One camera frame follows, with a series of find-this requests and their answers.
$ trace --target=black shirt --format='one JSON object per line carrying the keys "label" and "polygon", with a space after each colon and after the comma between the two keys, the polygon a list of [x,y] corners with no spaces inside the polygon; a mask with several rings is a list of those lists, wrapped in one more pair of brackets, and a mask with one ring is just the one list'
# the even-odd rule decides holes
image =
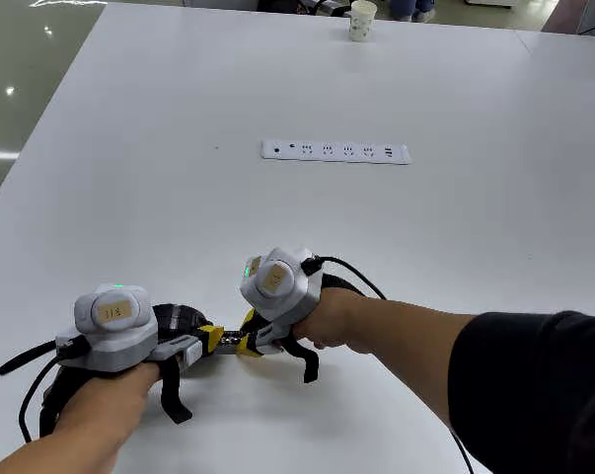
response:
{"label": "black shirt", "polygon": [[478,316],[453,347],[448,401],[495,474],[595,473],[595,317]]}

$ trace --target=hand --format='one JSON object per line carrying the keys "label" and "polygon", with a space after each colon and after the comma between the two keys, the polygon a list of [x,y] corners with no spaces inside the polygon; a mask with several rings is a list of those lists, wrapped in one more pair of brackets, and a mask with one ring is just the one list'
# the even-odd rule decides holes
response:
{"label": "hand", "polygon": [[353,316],[358,314],[355,309],[365,300],[367,298],[348,289],[323,289],[315,310],[293,327],[295,338],[308,338],[317,349],[346,344],[358,353],[370,353],[361,342],[360,322]]}
{"label": "hand", "polygon": [[139,425],[148,390],[157,380],[155,363],[140,363],[116,378],[89,380],[64,407],[54,432],[92,428],[121,445]]}

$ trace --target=paper cup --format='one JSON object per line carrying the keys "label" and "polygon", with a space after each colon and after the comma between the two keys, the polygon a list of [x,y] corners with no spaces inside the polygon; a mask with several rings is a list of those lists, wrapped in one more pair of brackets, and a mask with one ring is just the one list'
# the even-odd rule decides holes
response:
{"label": "paper cup", "polygon": [[352,2],[351,18],[349,20],[349,38],[352,41],[366,41],[374,23],[378,7],[367,0]]}

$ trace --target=gray floor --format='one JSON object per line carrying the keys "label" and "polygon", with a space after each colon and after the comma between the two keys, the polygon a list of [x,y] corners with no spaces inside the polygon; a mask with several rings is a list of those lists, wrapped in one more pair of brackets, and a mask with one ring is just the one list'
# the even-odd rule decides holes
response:
{"label": "gray floor", "polygon": [[[379,18],[387,18],[387,3],[375,1],[381,10]],[[433,23],[539,30],[557,1],[522,0],[519,6],[505,9],[437,0]],[[104,4],[98,0],[0,0],[0,185]]]}

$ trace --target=label sticker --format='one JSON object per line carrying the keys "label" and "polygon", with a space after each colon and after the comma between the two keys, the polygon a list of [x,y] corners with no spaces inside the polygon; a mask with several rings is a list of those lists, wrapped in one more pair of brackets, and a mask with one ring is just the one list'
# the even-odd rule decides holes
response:
{"label": "label sticker", "polygon": [[249,276],[252,277],[258,272],[258,268],[260,267],[261,257],[255,257],[251,262],[251,267],[249,268]]}
{"label": "label sticker", "polygon": [[98,321],[102,324],[129,318],[130,316],[130,301],[127,299],[98,306]]}
{"label": "label sticker", "polygon": [[286,276],[286,269],[278,264],[273,265],[270,272],[266,274],[266,278],[262,282],[262,286],[268,291],[275,293],[277,288],[281,285]]}

